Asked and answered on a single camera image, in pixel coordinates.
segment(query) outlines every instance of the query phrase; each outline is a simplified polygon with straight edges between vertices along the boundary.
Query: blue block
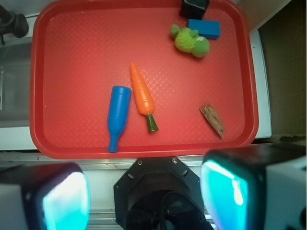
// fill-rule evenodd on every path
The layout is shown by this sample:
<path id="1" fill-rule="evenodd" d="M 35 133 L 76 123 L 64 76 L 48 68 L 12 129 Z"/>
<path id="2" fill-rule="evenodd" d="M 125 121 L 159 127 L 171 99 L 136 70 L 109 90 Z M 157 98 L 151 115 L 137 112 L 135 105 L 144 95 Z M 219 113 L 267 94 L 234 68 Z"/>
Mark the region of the blue block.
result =
<path id="1" fill-rule="evenodd" d="M 219 22 L 189 19 L 188 27 L 191 30 L 198 30 L 199 35 L 207 39 L 217 39 L 221 35 Z"/>

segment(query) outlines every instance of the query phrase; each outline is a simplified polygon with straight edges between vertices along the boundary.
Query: faucet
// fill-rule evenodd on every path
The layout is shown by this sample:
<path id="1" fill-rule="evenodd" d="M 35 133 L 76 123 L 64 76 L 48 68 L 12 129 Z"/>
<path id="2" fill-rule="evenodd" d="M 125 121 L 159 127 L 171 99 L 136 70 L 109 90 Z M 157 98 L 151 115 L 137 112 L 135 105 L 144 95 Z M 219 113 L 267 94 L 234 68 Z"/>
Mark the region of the faucet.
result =
<path id="1" fill-rule="evenodd" d="M 29 30 L 27 19 L 23 14 L 7 11 L 0 5 L 0 44 L 4 45 L 3 35 L 12 33 L 15 37 L 24 37 Z"/>

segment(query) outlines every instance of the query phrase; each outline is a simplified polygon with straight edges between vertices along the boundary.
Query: blue bottle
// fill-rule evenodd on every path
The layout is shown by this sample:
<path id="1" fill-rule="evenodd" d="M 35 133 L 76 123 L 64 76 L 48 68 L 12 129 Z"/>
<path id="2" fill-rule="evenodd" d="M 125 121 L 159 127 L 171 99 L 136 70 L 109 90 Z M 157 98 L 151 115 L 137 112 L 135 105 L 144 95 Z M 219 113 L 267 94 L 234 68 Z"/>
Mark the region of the blue bottle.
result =
<path id="1" fill-rule="evenodd" d="M 110 145 L 107 148 L 109 152 L 117 152 L 118 138 L 127 124 L 130 98 L 131 89 L 123 86 L 114 86 L 112 88 L 109 114 L 107 116 L 107 129 L 110 134 Z"/>

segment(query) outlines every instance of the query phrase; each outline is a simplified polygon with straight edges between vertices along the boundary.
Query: cyan light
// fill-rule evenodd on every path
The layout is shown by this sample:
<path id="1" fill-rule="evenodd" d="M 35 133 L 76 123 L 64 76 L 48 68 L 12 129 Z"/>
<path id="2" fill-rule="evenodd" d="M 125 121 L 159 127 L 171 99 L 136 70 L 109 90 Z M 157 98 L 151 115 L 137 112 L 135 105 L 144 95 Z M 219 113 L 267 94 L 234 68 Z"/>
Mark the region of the cyan light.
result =
<path id="1" fill-rule="evenodd" d="M 43 198 L 47 230 L 84 230 L 90 212 L 87 177 L 73 172 Z"/>
<path id="2" fill-rule="evenodd" d="M 215 161 L 201 167 L 201 194 L 221 230 L 247 229 L 248 184 Z"/>

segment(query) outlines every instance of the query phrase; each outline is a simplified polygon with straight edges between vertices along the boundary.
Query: sink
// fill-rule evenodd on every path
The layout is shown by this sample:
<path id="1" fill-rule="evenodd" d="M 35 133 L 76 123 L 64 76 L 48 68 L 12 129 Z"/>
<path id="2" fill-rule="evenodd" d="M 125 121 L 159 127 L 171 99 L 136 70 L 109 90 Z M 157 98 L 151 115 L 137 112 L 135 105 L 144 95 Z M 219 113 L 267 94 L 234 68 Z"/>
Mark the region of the sink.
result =
<path id="1" fill-rule="evenodd" d="M 0 128 L 29 126 L 31 43 L 0 47 Z"/>
<path id="2" fill-rule="evenodd" d="M 0 152 L 36 149 L 29 122 L 31 37 L 8 34 L 0 46 Z"/>

